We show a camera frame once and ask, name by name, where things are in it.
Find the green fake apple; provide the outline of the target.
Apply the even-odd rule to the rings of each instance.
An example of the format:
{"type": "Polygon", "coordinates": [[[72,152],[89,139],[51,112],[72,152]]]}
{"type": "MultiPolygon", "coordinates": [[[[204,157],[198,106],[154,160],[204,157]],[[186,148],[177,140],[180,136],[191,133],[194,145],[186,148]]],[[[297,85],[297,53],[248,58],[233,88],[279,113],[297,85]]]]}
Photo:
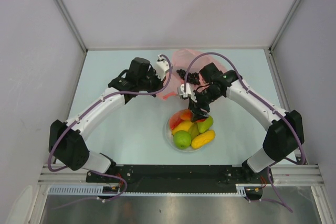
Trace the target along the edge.
{"type": "Polygon", "coordinates": [[[191,145],[191,136],[187,131],[178,131],[173,135],[173,141],[177,148],[184,150],[191,145]]]}

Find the orange fake fruit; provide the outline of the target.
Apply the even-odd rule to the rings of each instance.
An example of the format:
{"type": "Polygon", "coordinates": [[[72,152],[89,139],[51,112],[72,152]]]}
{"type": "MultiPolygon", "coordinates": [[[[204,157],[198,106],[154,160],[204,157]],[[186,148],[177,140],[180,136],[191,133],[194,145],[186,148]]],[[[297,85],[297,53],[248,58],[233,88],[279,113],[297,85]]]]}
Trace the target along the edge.
{"type": "Polygon", "coordinates": [[[208,130],[197,137],[195,137],[191,142],[191,147],[193,149],[199,149],[204,145],[207,145],[211,141],[213,141],[216,137],[216,133],[214,130],[208,130]]]}

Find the yellow fake mango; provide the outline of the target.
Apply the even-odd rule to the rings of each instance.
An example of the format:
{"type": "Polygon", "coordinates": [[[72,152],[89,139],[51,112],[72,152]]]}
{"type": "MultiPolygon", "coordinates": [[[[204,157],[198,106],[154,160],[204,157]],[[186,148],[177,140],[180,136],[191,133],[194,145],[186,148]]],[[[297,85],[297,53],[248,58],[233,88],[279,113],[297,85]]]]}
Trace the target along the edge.
{"type": "Polygon", "coordinates": [[[178,126],[176,126],[172,130],[172,134],[174,135],[178,131],[187,131],[188,132],[193,125],[194,125],[194,123],[191,122],[191,121],[182,121],[178,126]]]}

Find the red fake mango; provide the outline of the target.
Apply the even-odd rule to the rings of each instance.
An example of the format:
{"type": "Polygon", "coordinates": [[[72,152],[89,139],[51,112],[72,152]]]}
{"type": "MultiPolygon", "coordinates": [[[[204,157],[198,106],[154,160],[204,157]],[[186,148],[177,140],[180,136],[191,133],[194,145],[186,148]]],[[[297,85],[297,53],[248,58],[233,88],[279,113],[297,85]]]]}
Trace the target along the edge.
{"type": "Polygon", "coordinates": [[[183,110],[183,113],[181,114],[181,119],[183,121],[191,121],[192,118],[192,111],[190,111],[189,109],[185,109],[183,110]]]}

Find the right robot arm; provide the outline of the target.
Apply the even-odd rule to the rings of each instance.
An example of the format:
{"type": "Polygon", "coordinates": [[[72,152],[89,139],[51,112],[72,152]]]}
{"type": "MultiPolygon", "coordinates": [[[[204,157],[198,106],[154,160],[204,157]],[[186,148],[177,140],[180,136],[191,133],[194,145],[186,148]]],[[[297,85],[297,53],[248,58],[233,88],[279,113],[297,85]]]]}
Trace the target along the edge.
{"type": "Polygon", "coordinates": [[[226,97],[252,115],[265,129],[262,147],[243,162],[242,176],[249,183],[261,177],[261,171],[277,163],[304,143],[302,116],[296,110],[288,112],[258,95],[235,70],[220,71],[214,63],[200,70],[205,89],[194,91],[188,108],[193,121],[209,117],[209,105],[226,97]]]}

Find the green fake pear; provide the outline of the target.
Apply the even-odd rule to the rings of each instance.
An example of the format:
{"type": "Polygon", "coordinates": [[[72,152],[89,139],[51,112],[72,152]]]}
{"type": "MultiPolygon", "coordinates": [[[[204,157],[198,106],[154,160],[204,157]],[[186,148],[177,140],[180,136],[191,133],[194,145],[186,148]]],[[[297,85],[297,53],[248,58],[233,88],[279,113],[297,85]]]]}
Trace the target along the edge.
{"type": "Polygon", "coordinates": [[[200,133],[204,133],[213,126],[214,120],[211,116],[207,119],[197,122],[197,128],[200,133]]]}

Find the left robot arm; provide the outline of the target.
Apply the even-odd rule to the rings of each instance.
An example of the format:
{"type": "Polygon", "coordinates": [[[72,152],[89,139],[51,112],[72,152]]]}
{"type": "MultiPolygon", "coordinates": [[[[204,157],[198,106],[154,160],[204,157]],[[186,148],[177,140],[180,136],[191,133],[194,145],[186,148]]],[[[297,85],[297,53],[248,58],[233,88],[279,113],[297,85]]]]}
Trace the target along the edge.
{"type": "Polygon", "coordinates": [[[54,121],[50,126],[48,169],[51,159],[61,161],[63,168],[72,171],[94,171],[105,182],[115,178],[116,169],[108,156],[88,149],[86,140],[108,115],[140,95],[156,96],[167,88],[172,77],[172,65],[168,57],[159,55],[157,62],[150,63],[140,57],[134,58],[128,69],[112,79],[108,87],[86,109],[72,118],[54,121]]]}

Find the white paper plate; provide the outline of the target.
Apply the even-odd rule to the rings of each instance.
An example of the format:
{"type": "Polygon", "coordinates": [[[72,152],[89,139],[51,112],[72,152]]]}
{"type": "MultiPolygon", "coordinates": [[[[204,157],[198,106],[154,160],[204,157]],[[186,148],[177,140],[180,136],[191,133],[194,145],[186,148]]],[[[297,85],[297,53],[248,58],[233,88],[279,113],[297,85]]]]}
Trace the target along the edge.
{"type": "Polygon", "coordinates": [[[186,109],[174,113],[167,122],[167,141],[177,150],[194,152],[211,143],[216,136],[211,116],[192,122],[193,113],[186,109]]]}

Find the pink plastic bag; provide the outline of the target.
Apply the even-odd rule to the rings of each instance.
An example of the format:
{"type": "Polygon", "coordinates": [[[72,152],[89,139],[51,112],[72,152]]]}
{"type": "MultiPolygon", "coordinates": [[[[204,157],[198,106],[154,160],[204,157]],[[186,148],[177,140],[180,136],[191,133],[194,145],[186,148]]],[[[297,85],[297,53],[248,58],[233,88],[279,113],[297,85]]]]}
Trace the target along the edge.
{"type": "MultiPolygon", "coordinates": [[[[158,93],[156,96],[165,101],[169,97],[178,95],[177,89],[184,83],[187,68],[191,61],[200,54],[202,54],[202,52],[193,49],[180,49],[175,51],[172,56],[173,75],[169,85],[164,91],[158,93]]],[[[187,83],[190,84],[193,89],[198,89],[199,91],[204,89],[203,86],[207,83],[202,78],[200,70],[210,63],[214,63],[217,69],[222,73],[227,71],[227,69],[211,55],[206,55],[197,59],[187,75],[187,83]]]]}

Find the dark fake grapes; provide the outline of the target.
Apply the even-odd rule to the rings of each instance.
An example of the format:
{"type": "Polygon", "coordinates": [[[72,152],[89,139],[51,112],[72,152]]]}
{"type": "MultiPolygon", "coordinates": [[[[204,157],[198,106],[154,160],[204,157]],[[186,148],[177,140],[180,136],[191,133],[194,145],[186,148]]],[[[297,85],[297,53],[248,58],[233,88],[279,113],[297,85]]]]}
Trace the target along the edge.
{"type": "Polygon", "coordinates": [[[192,85],[201,84],[198,72],[189,72],[188,74],[186,74],[186,71],[184,69],[177,69],[176,73],[182,80],[184,80],[187,77],[187,83],[190,83],[192,85]]]}

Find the fake watermelon slice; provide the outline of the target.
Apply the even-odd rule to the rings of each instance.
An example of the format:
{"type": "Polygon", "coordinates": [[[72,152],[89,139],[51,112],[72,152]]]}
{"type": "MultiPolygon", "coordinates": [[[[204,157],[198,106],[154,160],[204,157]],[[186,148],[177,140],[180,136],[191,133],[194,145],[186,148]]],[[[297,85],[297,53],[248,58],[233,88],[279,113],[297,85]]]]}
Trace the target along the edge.
{"type": "Polygon", "coordinates": [[[169,127],[170,130],[175,129],[183,120],[181,119],[181,114],[183,113],[183,110],[180,110],[176,113],[174,113],[170,120],[169,120],[169,127]]]}

